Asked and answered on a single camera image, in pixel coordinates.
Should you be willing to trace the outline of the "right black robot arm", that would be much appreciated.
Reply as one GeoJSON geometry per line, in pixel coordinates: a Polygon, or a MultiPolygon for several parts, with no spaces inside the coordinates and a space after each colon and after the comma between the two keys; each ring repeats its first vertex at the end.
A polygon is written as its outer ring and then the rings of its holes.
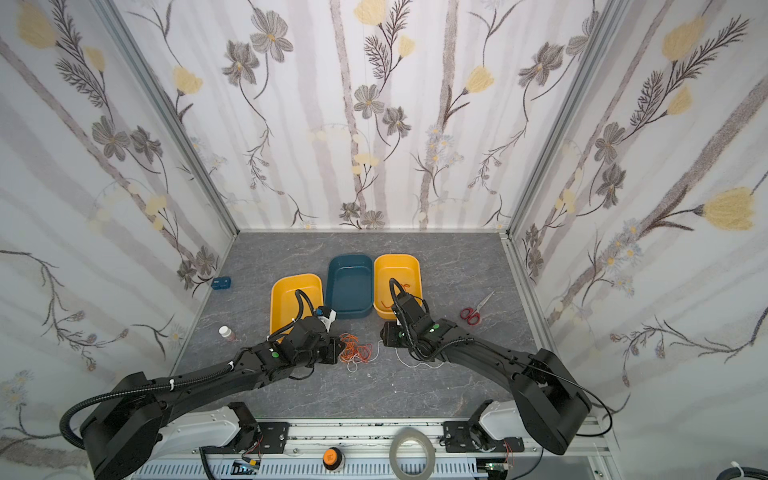
{"type": "Polygon", "coordinates": [[[595,405],[608,406],[578,384],[553,352],[519,352],[477,338],[453,321],[433,319],[426,301],[396,279],[388,281],[388,288],[395,319],[382,328],[383,345],[404,348],[420,363],[466,367],[500,385],[512,394],[525,431],[543,449],[563,455],[574,438],[603,437],[613,429],[613,414],[606,411],[604,430],[579,431],[595,405]]]}

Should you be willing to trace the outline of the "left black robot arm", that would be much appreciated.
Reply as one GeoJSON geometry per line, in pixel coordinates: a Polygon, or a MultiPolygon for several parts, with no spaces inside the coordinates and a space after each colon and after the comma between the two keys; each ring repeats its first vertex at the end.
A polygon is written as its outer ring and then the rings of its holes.
{"type": "Polygon", "coordinates": [[[296,380],[295,370],[334,365],[345,344],[330,332],[336,313],[314,306],[296,291],[298,312],[287,325],[233,359],[195,372],[148,379],[136,372],[110,392],[76,403],[62,415],[59,431],[86,452],[97,479],[123,479],[157,454],[164,428],[210,403],[277,381],[296,380]]]}

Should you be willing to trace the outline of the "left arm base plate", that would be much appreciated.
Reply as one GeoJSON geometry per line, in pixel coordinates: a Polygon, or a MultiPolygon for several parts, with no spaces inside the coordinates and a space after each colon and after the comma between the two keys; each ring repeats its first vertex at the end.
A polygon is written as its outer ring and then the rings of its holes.
{"type": "Polygon", "coordinates": [[[241,427],[235,437],[220,448],[222,453],[240,455],[282,454],[288,440],[288,422],[256,422],[241,427]]]}

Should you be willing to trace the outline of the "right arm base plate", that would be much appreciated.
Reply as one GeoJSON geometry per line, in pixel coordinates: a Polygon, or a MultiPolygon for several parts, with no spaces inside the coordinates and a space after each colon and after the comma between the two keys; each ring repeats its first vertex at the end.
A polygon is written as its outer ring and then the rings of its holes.
{"type": "Polygon", "coordinates": [[[465,421],[445,421],[442,423],[443,435],[439,444],[448,453],[521,453],[525,450],[519,437],[507,437],[495,440],[478,423],[465,421]]]}

